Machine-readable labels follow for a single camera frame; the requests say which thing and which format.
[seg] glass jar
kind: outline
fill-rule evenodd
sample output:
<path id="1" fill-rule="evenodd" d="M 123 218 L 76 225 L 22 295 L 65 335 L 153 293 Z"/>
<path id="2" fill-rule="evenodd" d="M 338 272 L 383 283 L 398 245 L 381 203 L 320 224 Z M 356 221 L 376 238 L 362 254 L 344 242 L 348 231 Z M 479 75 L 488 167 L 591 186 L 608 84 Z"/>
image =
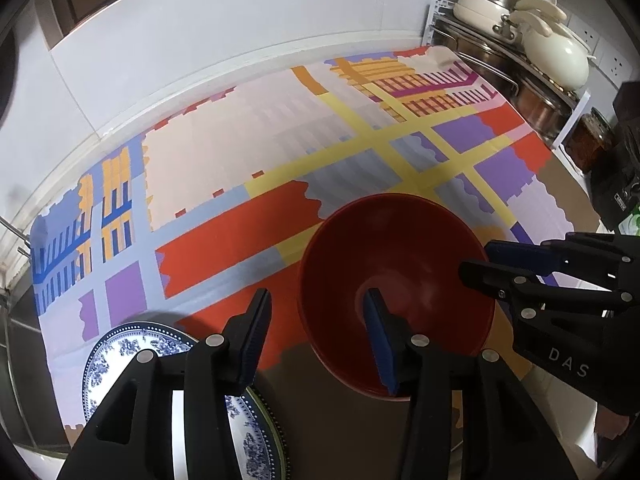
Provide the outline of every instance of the glass jar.
<path id="1" fill-rule="evenodd" d="M 573 133 L 564 141 L 567 155 L 583 173 L 591 171 L 595 161 L 612 145 L 613 133 L 602 114 L 591 109 L 575 125 Z"/>

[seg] red bowl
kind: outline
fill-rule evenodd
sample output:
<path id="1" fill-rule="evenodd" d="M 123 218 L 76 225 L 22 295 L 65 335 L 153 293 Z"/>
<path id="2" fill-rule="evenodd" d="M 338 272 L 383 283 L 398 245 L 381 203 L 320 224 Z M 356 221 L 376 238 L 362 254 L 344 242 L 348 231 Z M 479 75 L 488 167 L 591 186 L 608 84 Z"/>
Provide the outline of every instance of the red bowl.
<path id="1" fill-rule="evenodd" d="M 338 209 L 306 247 L 298 282 L 300 317 L 319 359 L 354 390 L 388 398 L 362 316 L 370 287 L 415 333 L 447 351 L 478 354 L 495 302 L 460 282 L 458 266 L 468 258 L 487 260 L 466 224 L 430 200 L 385 193 Z"/>

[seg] plate rim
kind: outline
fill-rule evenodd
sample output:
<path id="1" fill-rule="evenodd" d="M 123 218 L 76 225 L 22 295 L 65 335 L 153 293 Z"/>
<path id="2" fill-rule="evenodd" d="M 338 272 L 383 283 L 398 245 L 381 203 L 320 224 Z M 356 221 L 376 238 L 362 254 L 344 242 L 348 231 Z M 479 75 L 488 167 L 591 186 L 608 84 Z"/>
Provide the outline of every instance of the plate rim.
<path id="1" fill-rule="evenodd" d="M 85 386 L 85 381 L 87 377 L 86 374 L 87 374 L 89 364 L 92 361 L 93 357 L 95 356 L 96 352 L 105 343 L 105 341 L 109 340 L 111 337 L 113 337 L 115 334 L 119 332 L 126 331 L 128 326 L 151 326 L 152 328 L 155 328 L 160 332 L 164 331 L 164 332 L 169 332 L 171 335 L 178 335 L 181 338 L 184 338 L 186 342 L 189 342 L 192 344 L 195 344 L 198 342 L 197 338 L 195 338 L 190 334 L 187 334 L 186 332 L 183 332 L 180 329 L 177 329 L 173 326 L 165 325 L 163 323 L 158 323 L 155 321 L 129 321 L 109 330 L 95 343 L 94 347 L 89 353 L 89 357 L 87 358 L 86 363 L 84 364 L 84 370 L 82 371 L 82 414 L 84 415 L 85 424 L 88 422 L 88 420 L 86 418 L 86 410 L 85 410 L 84 386 Z M 284 438 L 284 434 L 280 429 L 280 425 L 277 423 L 273 413 L 271 413 L 271 409 L 269 408 L 268 404 L 262 398 L 260 391 L 258 391 L 253 384 L 250 384 L 249 386 L 247 386 L 244 394 L 242 394 L 240 397 L 244 395 L 246 395 L 249 398 L 248 400 L 250 400 L 253 403 L 253 405 L 256 407 L 256 409 L 260 413 L 260 416 L 264 419 L 265 424 L 267 425 L 267 429 L 269 430 L 268 434 L 273 440 L 274 446 L 276 448 L 274 450 L 275 451 L 274 457 L 277 455 L 278 462 L 279 462 L 279 469 L 280 469 L 279 475 L 277 470 L 275 471 L 276 476 L 280 480 L 289 479 L 289 459 L 287 457 L 287 444 Z"/>

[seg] blue and white plate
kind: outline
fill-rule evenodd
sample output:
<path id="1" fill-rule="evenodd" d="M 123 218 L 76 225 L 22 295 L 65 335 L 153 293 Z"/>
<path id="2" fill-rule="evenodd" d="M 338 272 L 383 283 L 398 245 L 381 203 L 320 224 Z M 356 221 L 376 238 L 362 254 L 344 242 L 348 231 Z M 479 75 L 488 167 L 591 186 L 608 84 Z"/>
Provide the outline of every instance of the blue and white plate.
<path id="1" fill-rule="evenodd" d="M 143 349 L 155 350 L 159 356 L 186 352 L 197 340 L 169 326 L 151 322 L 121 325 L 106 333 L 89 354 L 82 377 L 82 407 L 89 420 L 104 396 L 127 367 L 132 357 Z M 186 465 L 182 393 L 174 394 L 174 469 Z M 284 443 L 270 411 L 252 388 L 241 397 L 227 397 L 226 410 L 243 480 L 283 480 L 287 475 Z"/>

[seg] red patch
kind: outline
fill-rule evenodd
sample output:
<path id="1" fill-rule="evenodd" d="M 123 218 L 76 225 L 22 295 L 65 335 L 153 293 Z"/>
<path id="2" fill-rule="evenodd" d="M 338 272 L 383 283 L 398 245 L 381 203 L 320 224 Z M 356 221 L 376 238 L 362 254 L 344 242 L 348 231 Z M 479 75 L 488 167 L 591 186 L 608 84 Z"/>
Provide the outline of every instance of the red patch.
<path id="1" fill-rule="evenodd" d="M 159 123 L 154 124 L 154 130 L 159 130 L 163 126 L 167 126 L 167 124 L 169 124 L 169 119 L 163 119 Z"/>
<path id="2" fill-rule="evenodd" d="M 209 100 L 209 98 L 207 97 L 206 99 L 203 99 L 202 101 L 198 101 L 197 103 L 192 104 L 191 106 L 187 106 L 184 111 L 182 112 L 183 115 L 188 114 L 189 112 L 194 112 L 196 110 L 196 108 L 198 108 L 198 106 L 200 106 L 203 103 L 206 103 Z"/>
<path id="3" fill-rule="evenodd" d="M 175 296 L 222 270 L 316 225 L 320 202 L 291 181 L 226 211 L 158 249 L 164 294 Z"/>
<path id="4" fill-rule="evenodd" d="M 264 287 L 271 293 L 273 311 L 258 368 L 270 368 L 280 361 L 283 351 L 306 341 L 306 333 L 298 315 L 296 289 L 299 266 L 298 262 L 280 270 L 255 285 L 249 285 L 228 298 L 181 319 L 178 324 L 198 339 L 219 333 L 231 316 L 246 311 L 255 290 Z"/>
<path id="5" fill-rule="evenodd" d="M 534 132 L 516 140 L 511 147 L 518 158 L 527 165 L 529 171 L 536 174 L 552 157 L 551 150 Z"/>
<path id="6" fill-rule="evenodd" d="M 522 126 L 524 120 L 509 103 L 477 114 L 480 120 L 489 126 L 495 135 L 501 135 Z"/>
<path id="7" fill-rule="evenodd" d="M 417 46 L 416 48 L 410 48 L 409 50 L 396 50 L 394 52 L 394 56 L 402 56 L 402 57 L 411 57 L 411 56 L 420 56 L 420 54 L 424 54 L 429 49 L 428 46 Z"/>

